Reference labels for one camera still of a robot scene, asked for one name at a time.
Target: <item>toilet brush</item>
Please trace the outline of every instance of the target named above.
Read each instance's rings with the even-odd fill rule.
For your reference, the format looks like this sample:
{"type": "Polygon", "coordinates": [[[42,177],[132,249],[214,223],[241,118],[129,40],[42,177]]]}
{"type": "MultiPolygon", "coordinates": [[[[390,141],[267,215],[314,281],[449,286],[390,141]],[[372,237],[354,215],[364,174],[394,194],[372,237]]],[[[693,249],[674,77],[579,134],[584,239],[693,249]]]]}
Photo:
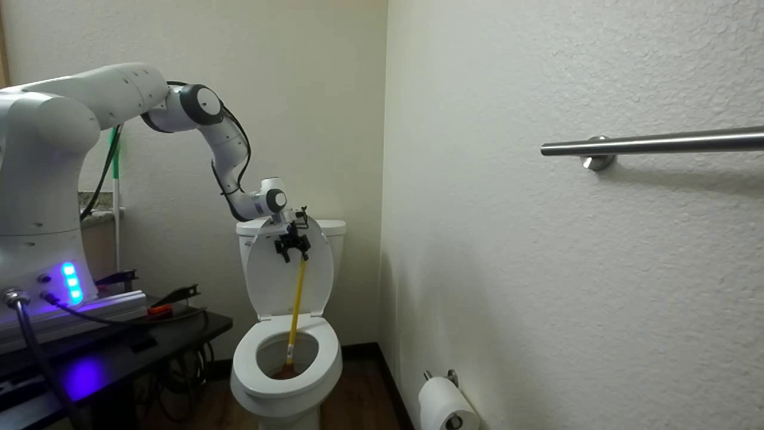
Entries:
{"type": "Polygon", "coordinates": [[[297,321],[298,321],[301,300],[303,300],[303,284],[307,284],[307,257],[301,257],[298,271],[297,271],[291,326],[289,326],[289,337],[288,337],[288,361],[284,361],[282,369],[276,375],[278,380],[289,380],[289,376],[298,375],[297,366],[295,366],[295,343],[297,343],[297,321]]]}

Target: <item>table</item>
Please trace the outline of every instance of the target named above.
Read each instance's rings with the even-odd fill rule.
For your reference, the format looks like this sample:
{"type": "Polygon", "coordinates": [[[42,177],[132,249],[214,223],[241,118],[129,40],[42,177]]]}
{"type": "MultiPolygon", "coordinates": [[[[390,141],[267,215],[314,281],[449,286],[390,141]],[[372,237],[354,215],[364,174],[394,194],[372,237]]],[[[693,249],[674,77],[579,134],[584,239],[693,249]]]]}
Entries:
{"type": "MultiPolygon", "coordinates": [[[[91,406],[94,427],[138,427],[132,382],[233,326],[233,318],[192,312],[160,324],[105,326],[46,343],[66,392],[91,406]]],[[[0,355],[0,380],[31,372],[27,350],[0,355]]],[[[66,416],[52,392],[0,411],[0,427],[42,427],[66,416]]]]}

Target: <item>white wall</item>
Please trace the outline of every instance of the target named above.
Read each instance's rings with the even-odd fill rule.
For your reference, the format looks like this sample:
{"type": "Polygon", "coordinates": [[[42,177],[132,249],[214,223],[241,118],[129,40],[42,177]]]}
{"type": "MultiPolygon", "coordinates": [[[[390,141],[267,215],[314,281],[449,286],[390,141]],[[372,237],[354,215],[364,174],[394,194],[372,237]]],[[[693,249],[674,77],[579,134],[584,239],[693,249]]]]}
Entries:
{"type": "Polygon", "coordinates": [[[764,124],[760,1],[393,0],[384,352],[491,430],[764,425],[764,155],[544,141],[764,124]]]}
{"type": "MultiPolygon", "coordinates": [[[[247,185],[282,177],[295,204],[347,217],[331,306],[347,343],[377,339],[380,324],[384,8],[384,0],[4,1],[12,81],[142,60],[209,83],[251,135],[247,185]]],[[[253,309],[210,149],[198,134],[162,135],[138,118],[125,142],[125,266],[154,294],[198,281],[202,302],[236,321],[220,343],[228,355],[253,309]]],[[[101,160],[89,160],[86,189],[101,160]]]]}

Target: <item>toilet paper roll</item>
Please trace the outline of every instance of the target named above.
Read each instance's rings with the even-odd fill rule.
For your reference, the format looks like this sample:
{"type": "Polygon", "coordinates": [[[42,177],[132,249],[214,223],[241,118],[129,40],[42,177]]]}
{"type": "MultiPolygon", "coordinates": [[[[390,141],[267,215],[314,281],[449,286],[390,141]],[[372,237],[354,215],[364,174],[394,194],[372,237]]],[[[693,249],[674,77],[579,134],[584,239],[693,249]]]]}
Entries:
{"type": "Polygon", "coordinates": [[[420,394],[420,430],[477,430],[481,418],[461,389],[446,376],[430,376],[420,394]]]}

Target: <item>toilet paper holder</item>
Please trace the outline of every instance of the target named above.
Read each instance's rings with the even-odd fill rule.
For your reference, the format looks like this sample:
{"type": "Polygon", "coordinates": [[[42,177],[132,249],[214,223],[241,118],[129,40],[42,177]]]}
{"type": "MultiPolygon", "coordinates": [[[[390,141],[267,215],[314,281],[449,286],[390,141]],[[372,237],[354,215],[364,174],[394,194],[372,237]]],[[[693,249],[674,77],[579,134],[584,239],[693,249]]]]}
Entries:
{"type": "MultiPolygon", "coordinates": [[[[449,372],[446,372],[446,380],[451,380],[457,386],[458,386],[458,375],[457,375],[457,369],[455,367],[449,367],[449,372]]],[[[449,419],[446,419],[446,430],[461,430],[461,425],[463,425],[463,418],[461,416],[449,416],[449,419]]]]}

